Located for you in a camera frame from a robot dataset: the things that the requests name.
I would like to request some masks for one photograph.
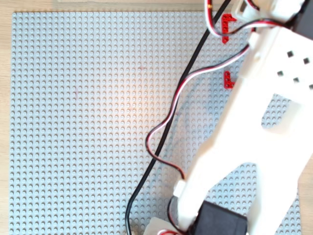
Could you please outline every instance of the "red lego piece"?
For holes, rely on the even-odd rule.
[[[228,33],[228,22],[237,21],[231,16],[231,14],[223,14],[222,16],[222,33]],[[222,37],[222,42],[226,44],[229,41],[229,37]]]
[[[235,83],[230,80],[230,72],[224,72],[224,88],[225,89],[233,89]]]

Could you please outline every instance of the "white wire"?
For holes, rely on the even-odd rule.
[[[217,64],[217,65],[213,65],[213,66],[208,66],[208,67],[205,67],[205,68],[202,68],[202,69],[199,69],[199,70],[196,70],[190,74],[188,74],[186,76],[186,78],[183,80],[183,82],[181,83],[181,85],[177,88],[177,90],[175,91],[175,94],[174,94],[174,97],[173,97],[173,101],[172,101],[172,104],[171,104],[171,108],[170,108],[170,112],[168,113],[167,117],[165,118],[165,120],[163,122],[161,122],[159,125],[157,125],[155,128],[153,128],[147,138],[146,138],[146,148],[148,150],[148,152],[150,153],[150,155],[155,158],[156,160],[162,162],[162,163],[165,163],[165,164],[168,164],[168,165],[171,165],[173,167],[175,167],[178,171],[180,171],[181,173],[181,177],[184,179],[185,176],[184,176],[184,172],[183,170],[173,164],[173,163],[170,163],[160,157],[158,157],[156,154],[154,154],[154,152],[151,150],[150,148],[150,140],[151,140],[151,137],[152,135],[157,132],[158,130],[160,130],[162,127],[164,127],[168,122],[169,120],[172,118],[172,116],[174,115],[174,112],[175,112],[175,106],[178,102],[178,98],[179,98],[179,95],[180,93],[182,92],[182,90],[184,89],[184,87],[186,86],[186,84],[192,79],[194,78],[195,76],[198,76],[200,74],[203,74],[203,73],[206,73],[206,72],[212,72],[212,71],[216,71],[216,70],[219,70],[221,68],[224,68],[230,64],[232,64],[233,62],[235,62],[236,60],[238,60],[240,57],[242,57],[249,49],[249,45],[246,45],[239,53],[237,53],[236,55],[230,57],[229,59]]]
[[[166,232],[167,230],[166,229],[162,229],[162,230],[160,230],[158,233],[157,233],[157,235],[161,235],[162,233],[164,233],[164,232]]]
[[[214,25],[212,23],[210,23],[209,13],[208,13],[208,3],[207,2],[208,2],[207,0],[204,0],[204,16],[205,16],[206,26],[212,35],[214,35],[216,37],[221,37],[221,35],[216,31]],[[270,26],[276,26],[276,25],[278,25],[278,24],[277,23],[270,23],[270,22],[265,23],[265,22],[262,22],[262,19],[260,19],[259,22],[247,24],[242,29],[270,27]]]

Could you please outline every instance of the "lego baseplate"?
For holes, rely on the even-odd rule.
[[[202,12],[12,15],[10,234],[125,234],[127,202],[151,160],[145,137],[167,115],[204,31]],[[246,36],[226,44],[210,36],[192,70],[228,58]],[[188,169],[231,92],[224,71],[236,78],[241,62],[186,86],[162,157]],[[287,106],[274,96],[260,125],[277,124]],[[156,164],[133,204],[133,231],[143,234],[153,216],[167,219],[177,177]],[[246,214],[255,177],[255,165],[241,165],[207,200]],[[298,198],[277,234],[301,234]]]

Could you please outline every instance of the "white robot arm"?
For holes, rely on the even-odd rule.
[[[255,12],[247,4],[241,7],[245,2],[239,0],[233,14],[246,21],[269,16],[286,22],[303,2],[259,0],[260,11]],[[186,179],[176,185],[183,231],[195,221],[209,189],[239,165],[251,162],[257,165],[257,191],[247,217],[248,232],[273,235],[294,201],[298,178],[313,153],[312,39],[277,26],[252,32],[248,43],[250,51],[216,129],[199,148]],[[264,129],[261,118],[274,94],[290,99],[290,106],[278,126]]]

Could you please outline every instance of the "square hole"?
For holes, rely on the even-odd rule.
[[[303,59],[304,64],[308,64],[310,62],[310,60],[308,58]]]
[[[282,76],[284,76],[284,73],[283,73],[282,71],[279,71],[279,72],[277,72],[277,75],[278,75],[279,77],[282,77]]]
[[[247,6],[246,2],[243,1],[243,4],[241,4],[241,7],[240,7],[240,12],[244,12],[246,9],[246,6]]]
[[[288,51],[288,52],[287,52],[287,55],[288,55],[289,58],[290,58],[290,57],[293,57],[293,52],[292,52],[292,50],[291,50],[291,51]]]

